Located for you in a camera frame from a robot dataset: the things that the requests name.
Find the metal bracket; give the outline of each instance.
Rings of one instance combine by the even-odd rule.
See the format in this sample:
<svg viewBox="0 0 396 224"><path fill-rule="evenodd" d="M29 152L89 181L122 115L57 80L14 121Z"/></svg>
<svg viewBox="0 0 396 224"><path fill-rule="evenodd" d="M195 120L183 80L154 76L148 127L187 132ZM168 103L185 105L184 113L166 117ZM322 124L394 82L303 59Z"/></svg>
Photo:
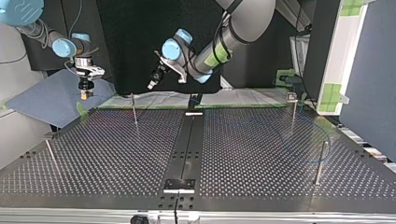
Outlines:
<svg viewBox="0 0 396 224"><path fill-rule="evenodd" d="M204 112L195 107L202 101L202 94L193 94L189 100L189 107L187 108L186 116L202 116Z"/></svg>
<svg viewBox="0 0 396 224"><path fill-rule="evenodd" d="M298 96L297 93L295 92L288 92L286 94L286 101L288 103L294 104L294 110L293 110L293 120L296 118L296 110L297 110L297 104L298 104Z"/></svg>
<svg viewBox="0 0 396 224"><path fill-rule="evenodd" d="M193 179L167 179L163 192L193 194L195 192L195 182Z"/></svg>
<svg viewBox="0 0 396 224"><path fill-rule="evenodd" d="M174 70L180 75L180 79L178 80L178 83L180 84L187 83L187 73L180 64L175 63L175 61L165 59L163 56L161 56L160 52L158 52L157 50L155 50L154 53L160 58L161 62L166 64L168 67L170 67L172 70Z"/></svg>

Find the metal post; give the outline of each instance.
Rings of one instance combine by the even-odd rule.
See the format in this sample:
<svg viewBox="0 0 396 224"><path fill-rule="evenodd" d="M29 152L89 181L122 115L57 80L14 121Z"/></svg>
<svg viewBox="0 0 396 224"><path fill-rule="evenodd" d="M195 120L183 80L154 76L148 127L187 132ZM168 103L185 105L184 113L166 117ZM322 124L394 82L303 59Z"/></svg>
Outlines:
<svg viewBox="0 0 396 224"><path fill-rule="evenodd" d="M321 172L323 169L323 157L324 157L324 151L325 151L325 147L327 147L329 145L329 143L327 141L324 141L322 144L322 150L320 152L320 160L318 162L318 171L317 171L317 176L315 177L315 185L319 185L319 180L320 180L320 176L321 176Z"/></svg>
<svg viewBox="0 0 396 224"><path fill-rule="evenodd" d="M47 144L47 147L49 149L50 156L52 157L53 160L55 160L55 156L53 155L52 148L50 146L50 141L48 139L46 139L46 144Z"/></svg>
<svg viewBox="0 0 396 224"><path fill-rule="evenodd" d="M132 109L134 110L134 124L137 124L137 116L136 116L136 109L134 105L134 94L131 94L131 104L132 104Z"/></svg>

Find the black panel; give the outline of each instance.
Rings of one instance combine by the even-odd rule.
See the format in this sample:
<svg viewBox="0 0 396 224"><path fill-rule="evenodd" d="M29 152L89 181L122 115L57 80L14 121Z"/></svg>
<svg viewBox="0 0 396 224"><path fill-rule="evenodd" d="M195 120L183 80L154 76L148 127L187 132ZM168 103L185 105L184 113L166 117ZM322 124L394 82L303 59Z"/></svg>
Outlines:
<svg viewBox="0 0 396 224"><path fill-rule="evenodd" d="M396 1L370 3L340 120L396 161Z"/></svg>
<svg viewBox="0 0 396 224"><path fill-rule="evenodd" d="M66 34L61 0L46 0L41 19L52 29L57 30L61 34ZM56 56L51 48L42 49L41 43L25 35L22 36L22 39L32 70L49 71L64 68L64 62L67 59Z"/></svg>
<svg viewBox="0 0 396 224"><path fill-rule="evenodd" d="M306 56L304 81L312 98L318 99L326 68L340 0L318 0Z"/></svg>
<svg viewBox="0 0 396 224"><path fill-rule="evenodd" d="M148 91L149 76L158 58L155 49L184 28L201 51L212 39L221 17L221 7L213 0L97 0L116 90L125 95ZM178 85L177 76L166 76L155 91L216 92L219 75L205 85L189 78Z"/></svg>

